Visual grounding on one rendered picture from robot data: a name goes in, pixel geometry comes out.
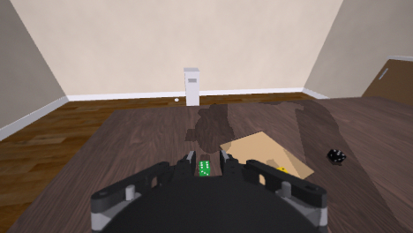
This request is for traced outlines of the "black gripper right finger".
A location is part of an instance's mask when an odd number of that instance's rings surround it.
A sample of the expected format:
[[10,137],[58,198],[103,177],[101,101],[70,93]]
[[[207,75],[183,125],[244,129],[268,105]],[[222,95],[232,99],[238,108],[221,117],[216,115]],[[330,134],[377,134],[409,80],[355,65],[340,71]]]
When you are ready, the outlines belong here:
[[[253,159],[246,164],[239,163],[225,150],[220,150],[220,166],[223,177],[268,189],[289,202],[321,233],[327,233],[327,191],[324,188]],[[265,185],[259,182],[259,174],[265,178]]]

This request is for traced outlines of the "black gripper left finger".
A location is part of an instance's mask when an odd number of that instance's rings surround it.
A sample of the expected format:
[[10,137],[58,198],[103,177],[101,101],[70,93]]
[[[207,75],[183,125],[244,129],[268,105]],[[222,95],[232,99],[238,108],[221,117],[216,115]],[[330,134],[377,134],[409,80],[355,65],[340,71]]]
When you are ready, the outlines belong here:
[[[159,162],[147,169],[105,187],[91,196],[92,233],[98,233],[128,204],[153,188],[193,177],[196,169],[196,151],[190,151],[176,165]],[[152,181],[157,177],[157,185]]]

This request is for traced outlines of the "black die with white pips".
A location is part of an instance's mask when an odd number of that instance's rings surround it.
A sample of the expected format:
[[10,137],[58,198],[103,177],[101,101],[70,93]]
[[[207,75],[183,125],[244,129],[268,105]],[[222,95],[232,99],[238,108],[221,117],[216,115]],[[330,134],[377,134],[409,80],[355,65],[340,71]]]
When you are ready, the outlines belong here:
[[342,162],[346,155],[341,150],[333,150],[331,149],[327,156],[330,158],[332,162]]

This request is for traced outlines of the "beige square mat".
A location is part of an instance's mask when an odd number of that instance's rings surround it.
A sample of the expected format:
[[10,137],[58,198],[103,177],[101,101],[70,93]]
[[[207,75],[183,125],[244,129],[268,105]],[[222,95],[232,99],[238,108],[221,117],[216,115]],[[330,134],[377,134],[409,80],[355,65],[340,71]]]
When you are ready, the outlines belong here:
[[258,132],[241,139],[220,145],[222,150],[246,164],[247,160],[263,162],[274,168],[284,167],[291,175],[307,178],[314,173],[312,169],[299,161],[293,154],[280,146],[264,132]]

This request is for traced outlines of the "green die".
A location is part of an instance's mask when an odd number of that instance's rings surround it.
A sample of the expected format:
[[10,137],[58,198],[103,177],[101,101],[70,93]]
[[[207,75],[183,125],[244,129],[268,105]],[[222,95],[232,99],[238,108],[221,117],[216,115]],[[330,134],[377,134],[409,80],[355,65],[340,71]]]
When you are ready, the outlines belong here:
[[209,176],[210,175],[209,161],[199,162],[199,175],[200,176]]

